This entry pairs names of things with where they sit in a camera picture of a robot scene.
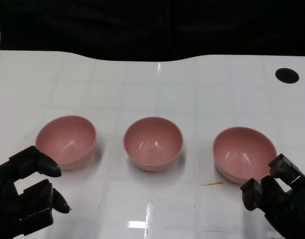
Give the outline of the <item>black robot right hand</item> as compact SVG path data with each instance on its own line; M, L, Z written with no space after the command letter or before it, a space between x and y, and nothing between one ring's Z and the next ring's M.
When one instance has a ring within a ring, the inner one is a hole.
M270 163L269 175L240 187L245 208L264 212L286 239L305 239L305 175L283 154Z

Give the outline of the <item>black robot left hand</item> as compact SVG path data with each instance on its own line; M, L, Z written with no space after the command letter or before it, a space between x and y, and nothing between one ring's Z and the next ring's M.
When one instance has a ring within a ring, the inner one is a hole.
M0 239L29 235L53 224L52 211L67 214L70 206L44 179L17 192L15 182L38 172L50 177L62 175L58 164L35 146L13 155L0 165Z

